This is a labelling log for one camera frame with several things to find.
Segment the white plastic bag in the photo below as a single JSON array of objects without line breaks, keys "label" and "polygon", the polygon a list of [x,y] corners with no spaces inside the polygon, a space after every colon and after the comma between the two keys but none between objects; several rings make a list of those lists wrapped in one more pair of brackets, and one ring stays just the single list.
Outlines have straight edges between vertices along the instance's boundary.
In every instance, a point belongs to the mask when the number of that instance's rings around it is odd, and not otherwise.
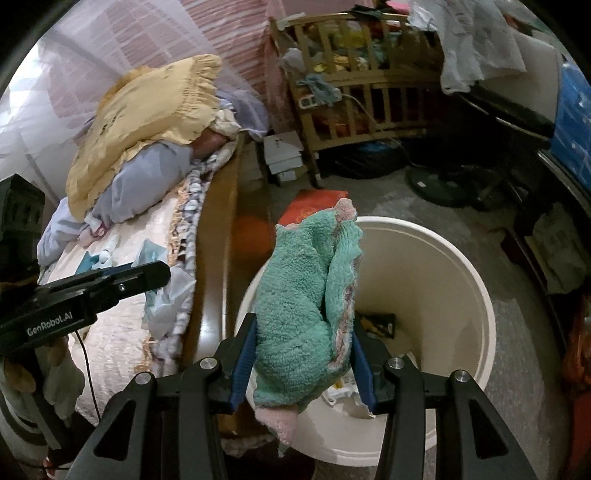
[{"label": "white plastic bag", "polygon": [[514,30],[494,0],[414,0],[410,24],[437,30],[445,54],[441,89],[469,92],[478,80],[525,72]]}]

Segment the blue cloth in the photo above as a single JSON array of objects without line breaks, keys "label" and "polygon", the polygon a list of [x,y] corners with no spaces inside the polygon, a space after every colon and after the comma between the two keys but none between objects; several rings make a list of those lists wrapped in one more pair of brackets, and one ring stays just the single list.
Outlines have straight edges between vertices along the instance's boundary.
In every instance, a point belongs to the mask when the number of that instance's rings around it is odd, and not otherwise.
[{"label": "blue cloth", "polygon": [[245,90],[218,89],[216,97],[220,99],[220,108],[231,106],[236,122],[248,131],[254,140],[262,141],[269,130],[269,114],[263,103]]},{"label": "blue cloth", "polygon": [[[134,267],[137,265],[144,265],[146,263],[156,262],[161,260],[166,263],[166,257],[168,255],[168,250],[164,247],[161,247],[158,244],[155,244],[153,241],[146,239],[142,244],[142,248],[140,249],[138,256],[136,257],[134,263],[132,264]],[[154,307],[156,304],[156,297],[159,295],[158,292],[162,292],[160,290],[150,290],[145,292],[146,295],[146,304],[144,306],[144,321],[148,323],[148,320],[145,318],[148,314],[150,308]]]},{"label": "blue cloth", "polygon": [[[143,148],[123,164],[96,201],[92,216],[111,228],[145,212],[193,169],[191,154],[191,147],[170,142]],[[39,265],[48,267],[58,260],[66,245],[77,240],[85,227],[70,213],[67,198],[62,199],[37,244]]]},{"label": "blue cloth", "polygon": [[88,252],[86,252],[84,254],[84,257],[82,257],[82,261],[80,262],[80,265],[78,265],[78,268],[76,269],[76,273],[74,275],[91,271],[92,267],[94,267],[98,262],[98,255],[90,255]]},{"label": "blue cloth", "polygon": [[297,84],[301,87],[307,86],[314,95],[316,103],[319,105],[333,106],[337,101],[333,88],[324,80],[321,73],[309,73]]}]

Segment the green towel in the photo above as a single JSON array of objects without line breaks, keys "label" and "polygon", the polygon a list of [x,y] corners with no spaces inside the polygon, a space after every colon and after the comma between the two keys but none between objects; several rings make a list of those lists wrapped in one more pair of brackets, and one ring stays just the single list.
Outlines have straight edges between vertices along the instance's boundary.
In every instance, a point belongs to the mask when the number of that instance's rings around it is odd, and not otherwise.
[{"label": "green towel", "polygon": [[277,225],[256,291],[257,419],[289,445],[298,413],[349,369],[361,229],[349,199]]}]

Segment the gray floor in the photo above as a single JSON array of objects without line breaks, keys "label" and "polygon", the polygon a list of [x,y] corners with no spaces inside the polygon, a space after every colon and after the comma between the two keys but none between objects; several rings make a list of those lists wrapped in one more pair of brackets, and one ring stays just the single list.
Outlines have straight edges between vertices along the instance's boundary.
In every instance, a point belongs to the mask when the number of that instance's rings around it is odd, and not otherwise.
[{"label": "gray floor", "polygon": [[[374,180],[330,177],[325,186],[347,190],[359,215],[408,220],[439,233],[472,262],[491,296],[497,348],[486,394],[530,460],[539,480],[558,478],[569,445],[569,414],[560,390],[560,359],[550,321],[538,291],[521,267],[501,250],[513,212],[480,213],[471,208],[439,207],[417,197],[398,171]],[[277,220],[307,179],[271,187],[273,220]],[[426,453],[424,479],[434,479],[435,449]],[[345,468],[317,462],[315,480],[372,479],[375,468]]]}]

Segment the wooden bed frame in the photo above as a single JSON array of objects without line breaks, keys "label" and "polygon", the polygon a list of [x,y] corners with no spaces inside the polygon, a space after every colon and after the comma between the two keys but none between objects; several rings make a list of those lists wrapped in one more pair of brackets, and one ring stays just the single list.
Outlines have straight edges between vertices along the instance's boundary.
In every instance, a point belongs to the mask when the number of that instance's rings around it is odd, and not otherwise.
[{"label": "wooden bed frame", "polygon": [[[214,175],[205,197],[197,229],[197,284],[193,312],[183,339],[180,370],[213,355],[224,338],[234,335],[237,303],[272,253],[274,239],[269,236],[274,229],[267,214],[268,199],[259,198],[254,205],[245,199],[245,196],[250,198],[252,195],[241,190],[241,164],[244,156],[254,150],[249,148],[254,147],[249,145],[250,142],[248,134],[241,132],[234,155]],[[262,183],[261,195],[264,197],[267,185],[264,181]],[[236,241],[244,244],[242,238],[236,238],[243,235],[243,232],[236,231],[236,223],[244,217],[253,220],[255,230],[250,230],[251,235],[268,238],[268,245],[262,247],[262,252],[257,248],[257,252],[246,255],[247,261],[244,261],[243,253],[236,255],[232,248]]]},{"label": "wooden bed frame", "polygon": [[[277,54],[282,57],[290,48],[301,51],[305,74],[318,73],[318,59],[310,52],[310,36],[322,47],[323,79],[343,94],[346,119],[337,119],[334,107],[320,106],[302,109],[298,99],[309,94],[308,87],[297,84],[303,74],[286,73],[294,109],[300,120],[302,140],[309,158],[309,168],[317,175],[315,158],[325,148],[359,143],[380,138],[415,137],[424,135],[430,125],[435,103],[440,93],[440,76],[443,67],[443,50],[438,36],[427,36],[410,26],[406,15],[382,14],[381,20],[370,24],[358,22],[364,48],[368,54],[361,68],[359,49],[353,42],[351,22],[358,21],[352,14],[339,13],[317,17],[294,18],[282,25],[280,30],[274,18],[269,19],[271,37]],[[396,43],[391,33],[399,32]],[[340,34],[345,44],[345,68],[335,62],[331,34]],[[372,41],[376,36],[383,39],[387,55],[380,64]],[[355,102],[351,97],[357,96]],[[363,105],[360,125],[358,112]],[[319,119],[324,128],[319,128]]]}]

